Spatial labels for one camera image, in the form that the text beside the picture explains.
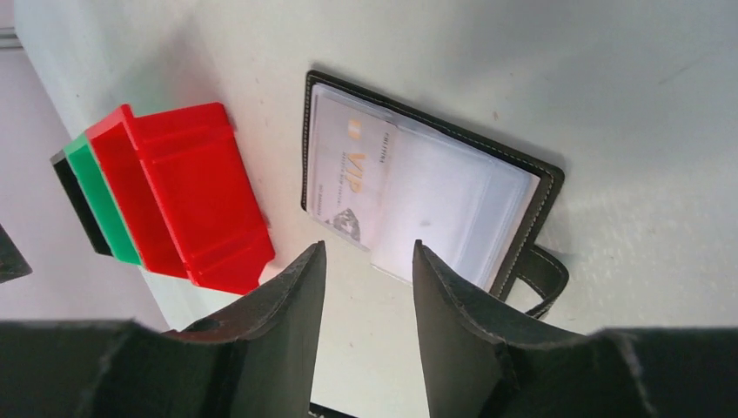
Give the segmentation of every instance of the red plastic bin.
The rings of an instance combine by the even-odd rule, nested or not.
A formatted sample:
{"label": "red plastic bin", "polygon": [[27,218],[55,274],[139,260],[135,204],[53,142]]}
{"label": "red plastic bin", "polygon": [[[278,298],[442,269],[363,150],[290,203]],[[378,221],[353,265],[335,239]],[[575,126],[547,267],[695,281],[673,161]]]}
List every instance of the red plastic bin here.
{"label": "red plastic bin", "polygon": [[87,130],[144,267],[246,294],[274,258],[220,103],[136,118],[122,105]]}

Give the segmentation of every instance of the white tabletop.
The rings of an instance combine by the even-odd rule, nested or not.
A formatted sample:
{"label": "white tabletop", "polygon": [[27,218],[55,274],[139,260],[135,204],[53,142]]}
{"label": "white tabletop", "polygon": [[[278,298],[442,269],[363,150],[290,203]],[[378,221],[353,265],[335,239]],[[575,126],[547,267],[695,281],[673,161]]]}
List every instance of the white tabletop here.
{"label": "white tabletop", "polygon": [[[328,245],[313,400],[427,415],[411,289],[299,207],[305,73],[328,70],[562,165],[538,242],[568,289],[547,321],[738,323],[734,0],[17,2],[17,31],[72,137],[221,101],[271,223],[271,277]],[[146,274],[172,327],[234,296]],[[535,298],[516,286],[511,301]]]}

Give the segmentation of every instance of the stacked bin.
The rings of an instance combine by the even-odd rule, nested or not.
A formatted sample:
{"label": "stacked bin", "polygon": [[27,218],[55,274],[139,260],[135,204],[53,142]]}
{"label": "stacked bin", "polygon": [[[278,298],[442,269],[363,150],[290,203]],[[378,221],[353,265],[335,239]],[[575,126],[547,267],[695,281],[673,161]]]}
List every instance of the stacked bin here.
{"label": "stacked bin", "polygon": [[274,258],[221,104],[139,118],[124,104],[52,163],[98,253],[238,294]]}

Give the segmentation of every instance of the id card holder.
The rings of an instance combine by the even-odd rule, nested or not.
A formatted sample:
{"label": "id card holder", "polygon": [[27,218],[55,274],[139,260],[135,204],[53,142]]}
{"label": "id card holder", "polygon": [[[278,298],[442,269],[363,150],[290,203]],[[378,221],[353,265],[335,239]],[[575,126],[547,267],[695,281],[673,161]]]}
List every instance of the id card holder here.
{"label": "id card holder", "polygon": [[412,281],[416,239],[504,300],[515,279],[544,302],[567,269],[534,244],[558,195],[558,167],[319,71],[307,74],[302,208]]}

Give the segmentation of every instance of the green container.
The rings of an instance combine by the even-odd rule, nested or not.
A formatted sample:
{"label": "green container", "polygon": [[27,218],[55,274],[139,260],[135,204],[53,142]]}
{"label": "green container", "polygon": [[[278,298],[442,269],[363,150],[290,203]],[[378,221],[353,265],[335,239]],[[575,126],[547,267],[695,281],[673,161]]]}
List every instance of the green container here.
{"label": "green container", "polygon": [[77,176],[82,193],[90,204],[103,236],[111,247],[113,257],[126,263],[141,265],[136,247],[133,246],[128,230],[125,227],[123,216],[117,209],[108,185],[105,183],[103,172],[95,160],[90,142],[84,133],[65,146],[71,170]]}

